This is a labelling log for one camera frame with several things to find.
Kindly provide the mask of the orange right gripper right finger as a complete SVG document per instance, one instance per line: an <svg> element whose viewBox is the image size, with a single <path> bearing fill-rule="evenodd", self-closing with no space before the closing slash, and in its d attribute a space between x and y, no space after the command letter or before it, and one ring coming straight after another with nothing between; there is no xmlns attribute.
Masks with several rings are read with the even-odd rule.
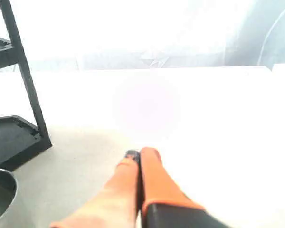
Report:
<svg viewBox="0 0 285 228"><path fill-rule="evenodd" d="M159 152L140 151L144 202L144 228L227 228L203 206L188 198L165 170Z"/></svg>

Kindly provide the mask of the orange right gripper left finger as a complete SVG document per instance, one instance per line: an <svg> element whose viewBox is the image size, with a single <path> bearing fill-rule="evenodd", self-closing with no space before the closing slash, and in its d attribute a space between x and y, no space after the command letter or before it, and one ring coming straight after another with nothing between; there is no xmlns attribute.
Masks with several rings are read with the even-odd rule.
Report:
<svg viewBox="0 0 285 228"><path fill-rule="evenodd" d="M103 188L52 228L134 228L139 211L140 154L129 150Z"/></svg>

